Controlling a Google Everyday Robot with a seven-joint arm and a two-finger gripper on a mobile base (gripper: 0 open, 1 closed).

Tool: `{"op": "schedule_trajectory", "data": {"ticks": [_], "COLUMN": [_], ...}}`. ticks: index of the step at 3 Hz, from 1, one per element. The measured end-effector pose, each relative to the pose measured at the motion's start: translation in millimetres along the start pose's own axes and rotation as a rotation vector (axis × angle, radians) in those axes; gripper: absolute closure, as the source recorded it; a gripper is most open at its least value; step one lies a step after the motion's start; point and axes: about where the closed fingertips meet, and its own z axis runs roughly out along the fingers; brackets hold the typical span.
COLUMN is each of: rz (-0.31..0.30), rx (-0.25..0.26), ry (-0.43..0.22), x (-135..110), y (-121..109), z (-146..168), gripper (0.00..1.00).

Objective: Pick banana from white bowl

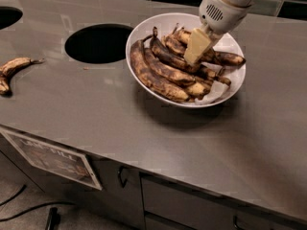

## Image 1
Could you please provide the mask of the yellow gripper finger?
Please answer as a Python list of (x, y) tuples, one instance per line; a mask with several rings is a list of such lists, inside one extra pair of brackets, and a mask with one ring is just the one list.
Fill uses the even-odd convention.
[(195, 28), (190, 34), (184, 59), (190, 65), (195, 65), (201, 56), (212, 46), (212, 40), (202, 29)]

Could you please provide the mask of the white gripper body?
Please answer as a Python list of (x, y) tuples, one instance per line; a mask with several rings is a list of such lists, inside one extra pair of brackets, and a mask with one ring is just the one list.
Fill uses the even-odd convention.
[(199, 7), (201, 29), (217, 43), (247, 15), (250, 0), (202, 0)]

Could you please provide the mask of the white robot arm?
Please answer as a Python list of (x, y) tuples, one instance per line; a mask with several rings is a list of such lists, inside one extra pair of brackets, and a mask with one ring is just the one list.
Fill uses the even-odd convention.
[(195, 65), (224, 34), (235, 29), (246, 17), (254, 0), (202, 0), (201, 25), (192, 30), (184, 59)]

